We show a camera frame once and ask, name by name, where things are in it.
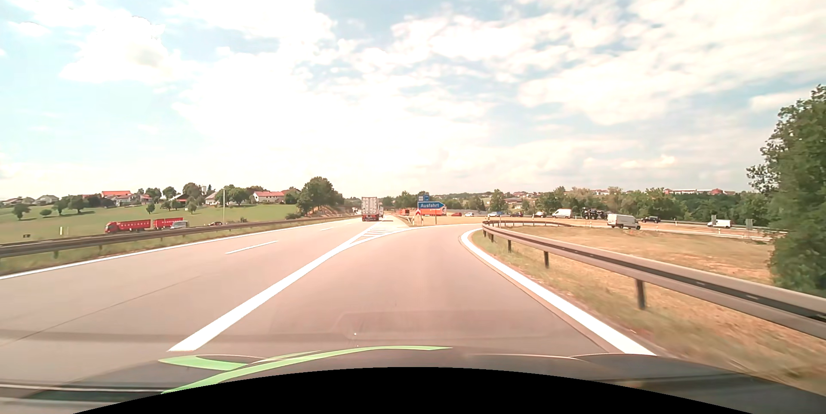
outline windshield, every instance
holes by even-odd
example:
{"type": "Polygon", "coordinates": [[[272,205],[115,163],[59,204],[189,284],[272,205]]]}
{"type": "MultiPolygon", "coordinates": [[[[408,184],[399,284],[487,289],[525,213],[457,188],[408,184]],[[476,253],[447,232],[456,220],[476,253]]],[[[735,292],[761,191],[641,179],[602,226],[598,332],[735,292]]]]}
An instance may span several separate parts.
{"type": "Polygon", "coordinates": [[[0,398],[441,348],[826,395],[823,0],[0,18],[0,398]]]}

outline white van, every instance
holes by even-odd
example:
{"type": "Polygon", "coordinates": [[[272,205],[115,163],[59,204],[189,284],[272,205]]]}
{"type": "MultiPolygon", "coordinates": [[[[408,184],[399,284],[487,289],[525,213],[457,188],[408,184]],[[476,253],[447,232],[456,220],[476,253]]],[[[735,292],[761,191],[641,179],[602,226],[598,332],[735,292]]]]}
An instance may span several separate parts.
{"type": "Polygon", "coordinates": [[[718,229],[730,229],[731,228],[731,220],[727,219],[717,219],[714,224],[712,225],[711,222],[706,224],[709,227],[717,227],[718,229]]]}
{"type": "Polygon", "coordinates": [[[619,227],[620,229],[637,229],[639,230],[639,223],[634,216],[624,216],[622,214],[609,214],[608,225],[611,228],[619,227]]]}
{"type": "Polygon", "coordinates": [[[573,212],[570,209],[556,209],[556,211],[551,214],[551,217],[556,219],[557,217],[564,217],[565,219],[570,219],[573,216],[573,212]]]}

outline asphalt road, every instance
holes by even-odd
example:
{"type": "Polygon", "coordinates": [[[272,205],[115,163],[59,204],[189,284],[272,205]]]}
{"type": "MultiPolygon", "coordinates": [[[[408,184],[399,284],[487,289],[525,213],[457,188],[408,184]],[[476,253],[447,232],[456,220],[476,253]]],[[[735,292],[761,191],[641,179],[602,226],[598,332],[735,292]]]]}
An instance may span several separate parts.
{"type": "Polygon", "coordinates": [[[0,278],[0,382],[374,345],[617,351],[469,251],[460,237],[478,228],[348,219],[0,278]]]}

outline white lane marking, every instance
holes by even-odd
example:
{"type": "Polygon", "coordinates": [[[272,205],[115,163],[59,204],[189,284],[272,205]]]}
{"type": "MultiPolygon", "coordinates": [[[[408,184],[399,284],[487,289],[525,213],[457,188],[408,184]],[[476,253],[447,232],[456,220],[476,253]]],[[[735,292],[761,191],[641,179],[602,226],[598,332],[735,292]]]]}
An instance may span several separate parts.
{"type": "MultiPolygon", "coordinates": [[[[346,222],[352,219],[343,219],[343,220],[333,220],[333,222],[346,222]]],[[[165,248],[156,248],[154,250],[144,250],[144,251],[135,251],[133,253],[126,253],[126,254],[119,254],[117,256],[107,256],[106,258],[97,258],[96,260],[88,260],[88,261],[81,261],[77,263],[68,263],[63,265],[56,265],[54,267],[48,267],[45,269],[36,269],[36,270],[28,270],[25,272],[18,272],[18,273],[10,273],[8,275],[0,276],[0,280],[5,280],[7,278],[15,278],[15,277],[22,277],[24,275],[31,275],[32,273],[40,273],[40,272],[48,272],[57,269],[66,269],[69,267],[76,267],[78,265],[85,265],[90,263],[98,263],[101,261],[109,261],[109,260],[118,260],[120,258],[128,258],[129,256],[137,256],[138,254],[147,254],[147,253],[155,253],[157,251],[166,251],[166,250],[173,250],[175,248],[183,248],[184,246],[193,246],[194,244],[204,244],[204,243],[212,243],[213,241],[223,241],[223,240],[233,240],[234,238],[242,238],[245,236],[252,236],[252,235],[262,235],[265,233],[274,233],[284,230],[292,230],[292,229],[305,229],[306,227],[314,227],[318,224],[309,224],[308,226],[297,226],[297,227],[288,227],[286,229],[274,229],[274,230],[265,230],[259,231],[254,233],[245,233],[243,235],[233,235],[233,236],[224,236],[222,238],[214,238],[212,240],[203,240],[203,241],[195,241],[193,243],[184,243],[184,244],[176,244],[174,246],[167,246],[165,248]]]]}
{"type": "Polygon", "coordinates": [[[556,307],[558,310],[570,315],[573,320],[579,322],[580,324],[583,324],[588,330],[594,332],[596,335],[599,335],[605,341],[611,343],[612,345],[614,345],[615,348],[619,349],[623,353],[628,353],[632,355],[655,356],[655,353],[652,353],[642,345],[639,345],[639,343],[637,343],[636,341],[633,341],[629,337],[612,329],[607,324],[604,324],[593,315],[584,312],[582,309],[565,301],[562,297],[559,297],[551,293],[547,288],[540,286],[538,283],[530,280],[521,273],[518,273],[517,271],[514,271],[510,267],[504,265],[503,263],[493,259],[488,253],[482,251],[479,247],[473,244],[473,242],[471,242],[469,238],[473,232],[479,230],[481,229],[473,229],[468,232],[465,232],[464,235],[462,235],[462,243],[464,243],[464,245],[467,246],[470,249],[470,251],[473,251],[483,261],[499,269],[508,277],[512,278],[514,281],[519,282],[523,287],[528,288],[531,292],[535,293],[537,296],[541,297],[543,300],[550,303],[550,305],[556,307]]]}
{"type": "Polygon", "coordinates": [[[241,248],[240,250],[229,251],[229,252],[224,253],[224,254],[232,254],[232,253],[237,253],[237,252],[239,252],[239,251],[243,251],[243,250],[250,250],[250,249],[252,249],[252,248],[258,248],[259,246],[264,246],[265,244],[273,244],[273,243],[277,243],[277,242],[278,242],[278,240],[275,240],[275,241],[268,241],[267,243],[262,243],[262,244],[254,244],[254,245],[252,245],[252,246],[247,246],[246,248],[241,248]]]}
{"type": "Polygon", "coordinates": [[[235,309],[229,311],[226,314],[223,314],[221,317],[218,317],[212,323],[207,324],[205,327],[203,327],[201,330],[193,333],[192,335],[189,335],[183,341],[168,349],[168,351],[194,351],[195,349],[198,349],[201,346],[205,345],[207,342],[209,342],[216,336],[220,335],[222,331],[225,331],[226,329],[230,328],[231,325],[241,320],[242,317],[253,312],[253,310],[256,307],[261,306],[263,303],[266,303],[267,300],[269,300],[271,297],[274,297],[276,294],[282,292],[284,288],[289,287],[290,285],[295,283],[299,278],[304,277],[309,271],[321,265],[321,263],[325,262],[329,258],[332,258],[337,253],[340,253],[341,251],[344,251],[347,248],[350,248],[352,246],[355,246],[356,244],[361,243],[354,243],[354,241],[361,237],[363,233],[364,231],[360,232],[353,238],[336,246],[336,248],[334,248],[333,250],[330,250],[327,253],[321,255],[318,259],[306,264],[304,267],[298,269],[297,271],[294,271],[293,273],[287,275],[281,280],[275,282],[274,285],[267,288],[263,292],[253,296],[246,302],[241,303],[235,309]]]}

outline red roof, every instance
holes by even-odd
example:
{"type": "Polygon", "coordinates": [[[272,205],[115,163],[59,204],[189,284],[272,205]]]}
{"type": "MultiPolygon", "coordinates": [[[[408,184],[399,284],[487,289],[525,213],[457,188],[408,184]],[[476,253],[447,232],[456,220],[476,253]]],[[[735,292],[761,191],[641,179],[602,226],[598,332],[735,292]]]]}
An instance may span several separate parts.
{"type": "Polygon", "coordinates": [[[124,192],[101,192],[101,194],[103,195],[104,198],[108,198],[108,197],[129,196],[130,194],[132,194],[132,192],[130,192],[129,190],[126,190],[124,192]]]}

